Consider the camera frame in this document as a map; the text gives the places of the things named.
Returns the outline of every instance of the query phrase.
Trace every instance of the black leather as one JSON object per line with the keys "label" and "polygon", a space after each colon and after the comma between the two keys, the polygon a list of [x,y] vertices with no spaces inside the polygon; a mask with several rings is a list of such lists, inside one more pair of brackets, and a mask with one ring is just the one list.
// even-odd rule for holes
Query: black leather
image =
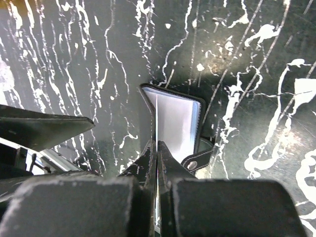
{"label": "black leather", "polygon": [[169,181],[172,181],[175,178],[196,178],[173,158],[171,152],[164,142],[158,142],[158,173],[162,174],[159,178],[159,189],[161,192],[164,192],[164,189],[167,191],[170,187]]}
{"label": "black leather", "polygon": [[206,140],[205,138],[200,138],[199,139],[199,147],[198,147],[198,152],[186,157],[181,164],[188,169],[188,165],[192,162],[192,161],[196,161],[197,162],[197,166],[196,168],[189,170],[191,173],[195,173],[195,171],[202,169],[204,167],[206,167],[209,163],[209,160],[211,158],[211,154],[213,152],[213,144]]}
{"label": "black leather", "polygon": [[141,87],[139,87],[139,94],[139,119],[142,125],[140,128],[140,139],[143,152],[141,156],[119,176],[135,176],[141,186],[154,187],[156,184],[157,160],[155,109]]}
{"label": "black leather", "polygon": [[15,192],[0,236],[148,236],[150,201],[132,177],[34,177]]}
{"label": "black leather", "polygon": [[[88,171],[68,171],[58,174],[44,174],[36,177],[95,177],[94,173]],[[17,188],[34,176],[23,176],[12,179],[2,179],[0,180],[0,203],[11,200],[14,192]]]}
{"label": "black leather", "polygon": [[16,168],[12,165],[0,163],[0,179],[11,179],[23,176],[33,176],[33,173]]}
{"label": "black leather", "polygon": [[93,127],[86,117],[48,115],[0,105],[0,137],[35,151],[52,148]]}
{"label": "black leather", "polygon": [[179,178],[171,191],[175,236],[307,236],[290,195],[274,181]]}

